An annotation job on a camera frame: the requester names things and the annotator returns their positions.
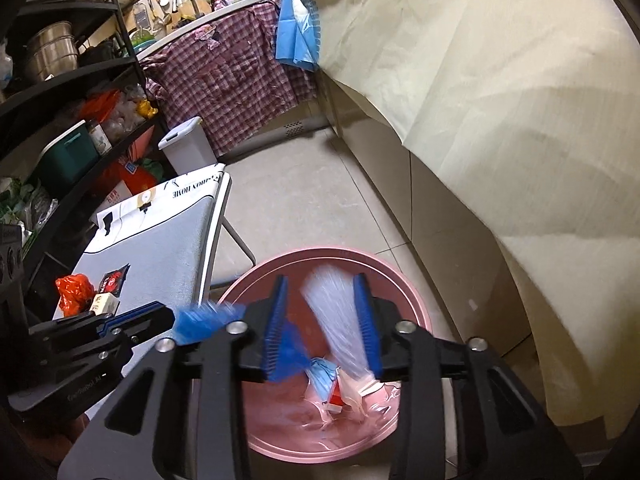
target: tile floor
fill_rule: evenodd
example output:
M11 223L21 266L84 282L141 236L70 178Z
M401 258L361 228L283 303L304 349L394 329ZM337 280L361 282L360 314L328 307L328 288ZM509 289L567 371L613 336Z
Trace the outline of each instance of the tile floor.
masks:
M377 254L398 268L430 306L433 333L457 338L439 309L428 276L410 242L344 142L329 128L295 137L233 162L226 218L258 262L287 250L344 245ZM222 229L214 279L244 272L249 263ZM454 449L452 405L447 403L447 449ZM378 480L388 478L393 437L348 460L293 465L252 453L257 478Z

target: white trash can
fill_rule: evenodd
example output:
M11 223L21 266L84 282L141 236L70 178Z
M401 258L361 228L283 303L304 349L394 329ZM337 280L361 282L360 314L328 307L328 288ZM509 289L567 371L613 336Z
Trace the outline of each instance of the white trash can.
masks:
M178 175L217 162L201 122L200 117L189 119L173 128L158 142L158 148L164 152Z

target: vent grille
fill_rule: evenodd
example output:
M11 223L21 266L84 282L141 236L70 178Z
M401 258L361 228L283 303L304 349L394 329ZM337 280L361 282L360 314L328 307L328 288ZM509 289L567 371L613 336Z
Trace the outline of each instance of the vent grille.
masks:
M285 124L285 135L287 137L295 137L296 135L301 134L305 131L305 127L302 124L302 121L296 121L295 123Z

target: countertop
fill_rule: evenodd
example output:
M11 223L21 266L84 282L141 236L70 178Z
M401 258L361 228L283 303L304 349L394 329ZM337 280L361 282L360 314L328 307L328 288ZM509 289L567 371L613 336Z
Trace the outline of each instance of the countertop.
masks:
M224 9L215 10L214 12L210 12L209 14L205 14L203 17L198 18L194 22L191 22L189 25L185 25L179 28L178 30L174 30L171 34L167 34L164 38L162 38L162 40L159 40L153 45L151 45L149 48L146 48L145 50L140 52L136 57L138 61L145 59L146 56L150 56L156 50L161 49L166 44L169 44L172 41L177 40L183 34L187 34L188 32L195 30L196 28L198 28L201 25L204 25L205 23L213 22L214 20L222 18L222 16L226 16L227 14L231 14L232 12L236 12L236 10L244 9L245 7L249 7L254 4L259 4L260 2L263 2L263 1L264 0L241 0L240 2L229 4Z

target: beige cloth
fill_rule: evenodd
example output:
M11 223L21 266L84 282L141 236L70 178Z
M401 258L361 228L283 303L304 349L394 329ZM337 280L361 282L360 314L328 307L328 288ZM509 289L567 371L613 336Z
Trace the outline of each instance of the beige cloth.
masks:
M553 420L619 433L640 401L640 47L614 2L316 3L322 69L502 244Z

